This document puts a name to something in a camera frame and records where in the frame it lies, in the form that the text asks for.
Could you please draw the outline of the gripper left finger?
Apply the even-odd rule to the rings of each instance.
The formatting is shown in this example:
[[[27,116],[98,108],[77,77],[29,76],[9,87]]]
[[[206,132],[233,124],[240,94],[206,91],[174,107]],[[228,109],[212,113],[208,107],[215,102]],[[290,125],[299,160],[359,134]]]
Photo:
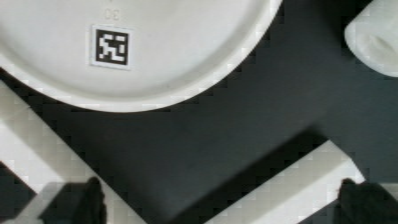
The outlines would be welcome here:
[[[64,185],[39,220],[43,224],[107,224],[105,193],[96,177]]]

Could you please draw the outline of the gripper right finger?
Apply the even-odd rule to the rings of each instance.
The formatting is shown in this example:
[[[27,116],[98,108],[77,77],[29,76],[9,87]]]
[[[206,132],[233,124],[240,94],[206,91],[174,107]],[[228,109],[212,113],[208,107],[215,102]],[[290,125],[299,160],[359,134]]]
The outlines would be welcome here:
[[[343,180],[336,224],[398,224],[398,200],[379,183]]]

